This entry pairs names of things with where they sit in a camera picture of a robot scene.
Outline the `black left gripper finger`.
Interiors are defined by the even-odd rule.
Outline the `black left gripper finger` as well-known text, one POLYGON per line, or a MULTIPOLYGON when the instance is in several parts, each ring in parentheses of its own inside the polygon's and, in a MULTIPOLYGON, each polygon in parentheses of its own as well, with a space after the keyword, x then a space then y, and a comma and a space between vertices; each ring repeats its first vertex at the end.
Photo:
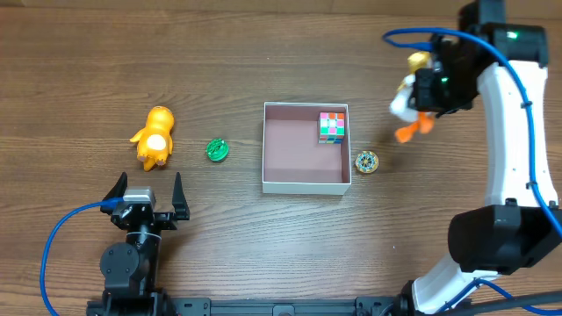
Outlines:
POLYGON ((102 205, 100 206, 100 211, 105 214, 112 214, 113 210, 115 209, 118 203, 117 199, 124 197, 126 189, 127 189, 127 174, 126 172, 122 172, 118 181, 102 199, 102 205))
POLYGON ((174 207, 177 220, 190 219, 190 209, 184 195, 182 178, 179 172, 176 173, 175 177, 172 194, 172 206, 174 207))

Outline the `white plush duck yellow hat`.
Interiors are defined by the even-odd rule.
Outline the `white plush duck yellow hat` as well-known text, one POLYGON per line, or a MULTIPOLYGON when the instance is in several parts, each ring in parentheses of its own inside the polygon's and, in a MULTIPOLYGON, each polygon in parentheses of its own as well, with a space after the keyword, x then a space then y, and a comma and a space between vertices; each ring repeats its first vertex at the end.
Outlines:
POLYGON ((417 111, 409 106, 414 91, 415 72, 431 66, 430 53, 416 52, 411 54, 407 58, 407 65, 409 73, 403 78, 389 107, 391 114, 407 122, 407 126, 399 128, 394 133, 399 143, 410 141, 416 133, 429 133, 435 124, 435 118, 430 112, 417 111))

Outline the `white cardboard box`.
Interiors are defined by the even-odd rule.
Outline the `white cardboard box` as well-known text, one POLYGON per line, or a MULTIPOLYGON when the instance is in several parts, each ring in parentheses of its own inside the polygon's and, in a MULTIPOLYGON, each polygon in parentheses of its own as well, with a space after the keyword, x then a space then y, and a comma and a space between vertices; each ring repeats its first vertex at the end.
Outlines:
POLYGON ((352 183, 346 104, 266 102, 263 105, 264 193, 343 195, 352 183), (320 143, 323 112, 343 115, 341 143, 320 143))

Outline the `colourful puzzle cube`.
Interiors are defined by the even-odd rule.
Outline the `colourful puzzle cube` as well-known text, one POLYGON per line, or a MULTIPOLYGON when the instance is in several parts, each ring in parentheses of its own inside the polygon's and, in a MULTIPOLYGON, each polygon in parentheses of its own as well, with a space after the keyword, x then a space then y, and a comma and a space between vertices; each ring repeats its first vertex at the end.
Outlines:
POLYGON ((346 117, 343 112, 321 112, 318 119, 319 143, 342 144, 346 117))

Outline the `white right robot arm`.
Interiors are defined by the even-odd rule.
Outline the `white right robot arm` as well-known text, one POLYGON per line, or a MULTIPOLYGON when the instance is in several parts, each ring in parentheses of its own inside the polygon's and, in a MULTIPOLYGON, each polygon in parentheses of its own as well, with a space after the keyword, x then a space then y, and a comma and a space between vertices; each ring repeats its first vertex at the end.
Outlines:
POLYGON ((427 133, 436 119, 469 110, 480 97, 488 145, 485 203, 451 220, 447 255, 408 282, 385 313, 475 315, 521 307, 546 315, 559 294, 504 295, 480 305, 467 300, 480 286, 534 266, 561 242, 544 133, 545 29, 510 24, 502 1, 479 0, 460 10, 457 29, 430 27, 427 34, 428 41, 411 46, 409 73, 390 105, 405 123, 396 139, 427 133))

